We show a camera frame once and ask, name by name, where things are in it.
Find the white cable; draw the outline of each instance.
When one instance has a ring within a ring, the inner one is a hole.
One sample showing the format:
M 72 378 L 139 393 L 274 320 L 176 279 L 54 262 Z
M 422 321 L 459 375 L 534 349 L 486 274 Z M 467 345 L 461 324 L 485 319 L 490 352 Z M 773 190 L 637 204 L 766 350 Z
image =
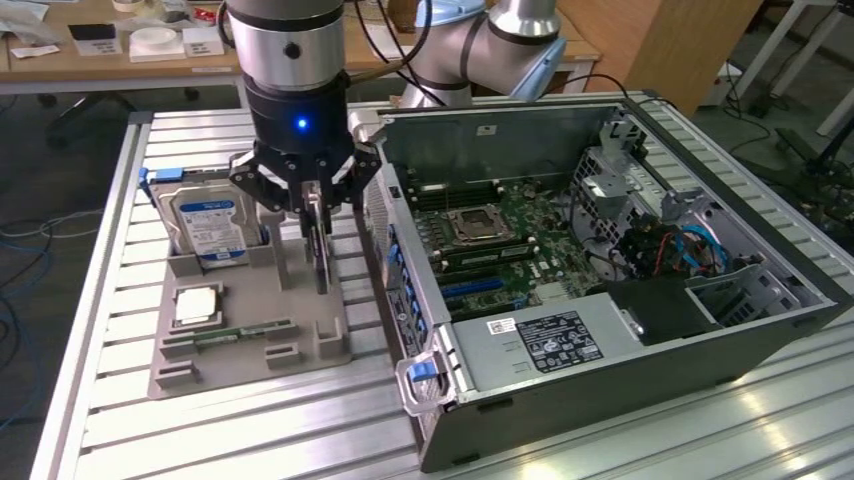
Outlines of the white cable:
M 100 209 L 100 210 L 86 210 L 83 212 L 75 212 L 75 213 L 72 213 L 70 215 L 66 215 L 63 217 L 52 218 L 51 220 L 44 222 L 42 224 L 42 226 L 36 230 L 31 230 L 28 232 L 10 233 L 10 232 L 6 232 L 6 231 L 0 230 L 0 236 L 8 237 L 8 238 L 24 238 L 24 237 L 32 237 L 34 235 L 42 235 L 43 237 L 50 237 L 51 235 L 48 234 L 48 230 L 55 228 L 63 222 L 67 222 L 68 220 L 74 220 L 76 218 L 88 217 L 90 215 L 103 215 L 103 213 L 104 213 L 104 209 Z M 70 234 L 66 234 L 66 235 L 55 234 L 55 235 L 52 235 L 52 237 L 56 238 L 56 239 L 84 237 L 87 235 L 92 235 L 94 233 L 96 233 L 98 230 L 99 229 L 96 228 L 96 229 L 92 229 L 92 230 L 87 230 L 86 232 L 70 233 Z

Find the barcode sticker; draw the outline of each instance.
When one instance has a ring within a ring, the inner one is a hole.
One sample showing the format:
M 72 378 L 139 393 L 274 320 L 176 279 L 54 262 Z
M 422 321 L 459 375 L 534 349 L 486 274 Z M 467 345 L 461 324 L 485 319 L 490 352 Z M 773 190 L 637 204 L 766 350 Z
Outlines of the barcode sticker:
M 513 318 L 493 320 L 491 322 L 486 322 L 486 326 L 493 335 L 517 331 L 517 321 Z

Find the hard drive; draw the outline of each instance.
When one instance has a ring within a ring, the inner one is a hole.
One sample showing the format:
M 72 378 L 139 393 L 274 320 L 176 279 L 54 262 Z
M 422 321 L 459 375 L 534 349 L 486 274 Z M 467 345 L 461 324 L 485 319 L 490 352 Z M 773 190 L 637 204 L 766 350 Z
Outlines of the hard drive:
M 248 263 L 247 248 L 264 243 L 252 198 L 228 169 L 159 170 L 144 175 L 175 255 L 196 255 L 203 269 Z

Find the aluminum extrusion table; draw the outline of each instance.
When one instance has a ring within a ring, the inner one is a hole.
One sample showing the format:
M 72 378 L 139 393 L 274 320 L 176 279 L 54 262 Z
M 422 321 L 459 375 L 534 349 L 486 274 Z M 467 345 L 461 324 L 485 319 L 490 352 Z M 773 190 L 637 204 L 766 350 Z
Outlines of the aluminum extrusion table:
M 645 107 L 828 274 L 854 291 L 852 257 L 675 110 Z M 335 217 L 333 245 L 354 362 L 150 401 L 148 364 L 168 245 L 156 211 L 136 189 L 136 171 L 143 165 L 219 165 L 251 147 L 252 136 L 243 110 L 163 113 L 148 120 L 138 117 L 128 127 L 34 479 L 854 476 L 850 314 L 731 384 L 455 470 L 422 474 L 351 210 Z M 691 178 L 666 151 L 653 148 L 647 161 L 677 189 L 691 187 Z M 292 223 L 283 231 L 286 236 L 299 235 Z

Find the wooden cabinet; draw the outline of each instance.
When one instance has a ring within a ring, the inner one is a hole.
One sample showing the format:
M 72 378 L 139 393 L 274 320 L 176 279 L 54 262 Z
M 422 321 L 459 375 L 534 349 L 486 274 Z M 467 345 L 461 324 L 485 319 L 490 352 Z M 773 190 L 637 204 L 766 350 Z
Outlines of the wooden cabinet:
M 585 40 L 602 52 L 594 73 L 627 89 L 653 89 L 691 114 L 762 0 L 558 0 Z M 615 90 L 601 78 L 587 91 Z

